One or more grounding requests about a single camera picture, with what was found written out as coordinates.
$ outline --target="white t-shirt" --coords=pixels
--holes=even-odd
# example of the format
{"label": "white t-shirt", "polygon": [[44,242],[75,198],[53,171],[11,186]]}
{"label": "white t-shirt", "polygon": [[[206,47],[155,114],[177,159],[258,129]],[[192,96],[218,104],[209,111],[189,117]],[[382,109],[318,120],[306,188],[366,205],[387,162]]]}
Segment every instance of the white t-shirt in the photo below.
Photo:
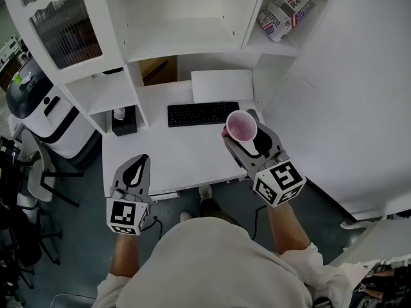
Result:
{"label": "white t-shirt", "polygon": [[346,308],[351,293],[312,243],[278,257],[240,227],[198,218],[172,228],[133,278],[109,274],[93,308],[311,308],[320,297]]}

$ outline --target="black keyboard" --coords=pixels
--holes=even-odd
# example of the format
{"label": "black keyboard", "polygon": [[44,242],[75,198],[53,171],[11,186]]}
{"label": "black keyboard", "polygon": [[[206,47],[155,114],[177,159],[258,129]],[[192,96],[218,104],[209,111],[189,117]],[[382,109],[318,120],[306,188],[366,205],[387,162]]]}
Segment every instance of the black keyboard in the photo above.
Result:
{"label": "black keyboard", "polygon": [[237,102],[168,106],[168,126],[197,126],[225,123],[229,114],[239,110]]}

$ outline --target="gray floor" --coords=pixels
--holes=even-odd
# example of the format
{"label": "gray floor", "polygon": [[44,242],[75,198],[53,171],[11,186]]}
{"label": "gray floor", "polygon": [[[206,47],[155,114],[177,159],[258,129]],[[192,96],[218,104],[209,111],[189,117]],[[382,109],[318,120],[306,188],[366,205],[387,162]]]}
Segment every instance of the gray floor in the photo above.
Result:
{"label": "gray floor", "polygon": [[[69,171],[67,162],[58,158],[55,161],[61,171]],[[261,198],[249,189],[252,183],[217,184],[213,186],[214,197],[221,208],[231,214],[249,231],[254,232],[254,211],[263,204]],[[105,224],[105,199],[101,170],[101,154],[89,164],[83,178],[65,179],[58,188],[72,199],[80,201],[80,208],[54,199],[43,205],[53,218],[43,217],[44,230],[63,231],[63,240],[46,240],[46,245],[55,247],[61,265],[52,264],[43,255],[35,265],[35,276],[31,277],[35,289],[21,282],[19,294],[26,300],[27,307],[49,307],[53,297],[59,293],[71,293],[89,297],[96,296],[96,287],[106,277],[112,257],[115,234]],[[306,187],[300,196],[292,200],[295,213],[311,240],[319,247],[325,262],[332,261],[349,245],[358,231],[342,230],[344,220],[341,213]],[[180,198],[159,202],[153,206],[147,225],[157,216],[164,224],[163,233],[179,222],[179,215],[187,210],[192,215],[199,214],[197,189],[183,191]],[[149,258],[159,238],[159,225],[140,236],[141,264]],[[256,241],[273,250],[267,211],[262,210],[258,219]]]}

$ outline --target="black cable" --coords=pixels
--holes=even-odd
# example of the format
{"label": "black cable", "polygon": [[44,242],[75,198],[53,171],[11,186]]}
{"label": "black cable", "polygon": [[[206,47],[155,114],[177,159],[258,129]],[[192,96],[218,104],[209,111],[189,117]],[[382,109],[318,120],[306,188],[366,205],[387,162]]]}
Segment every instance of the black cable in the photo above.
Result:
{"label": "black cable", "polygon": [[157,218],[157,216],[154,216],[153,219],[154,219],[153,223],[151,225],[147,226],[147,227],[144,227],[142,232],[152,228],[156,223],[159,223],[160,224],[160,238],[159,239],[161,239],[161,236],[162,236],[162,222],[159,220],[159,218]]}
{"label": "black cable", "polygon": [[259,207],[259,208],[256,210],[256,217],[255,217],[255,219],[254,219],[254,235],[252,236],[252,240],[255,240],[255,239],[256,239],[256,236],[257,236],[258,211],[260,211],[260,210],[262,210],[262,209],[264,209],[264,208],[267,208],[267,206],[266,206],[266,205],[263,205],[263,206]]}

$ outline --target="black and white marker cube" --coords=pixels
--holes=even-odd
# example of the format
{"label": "black and white marker cube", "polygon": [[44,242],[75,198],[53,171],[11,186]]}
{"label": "black and white marker cube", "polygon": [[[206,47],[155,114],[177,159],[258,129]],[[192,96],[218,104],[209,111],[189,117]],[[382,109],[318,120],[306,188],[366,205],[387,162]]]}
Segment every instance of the black and white marker cube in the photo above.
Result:
{"label": "black and white marker cube", "polygon": [[107,225],[116,233],[140,235],[148,209],[147,203],[107,198]]}
{"label": "black and white marker cube", "polygon": [[306,177],[287,160],[258,172],[253,190],[271,206],[276,207],[296,197],[306,181]]}

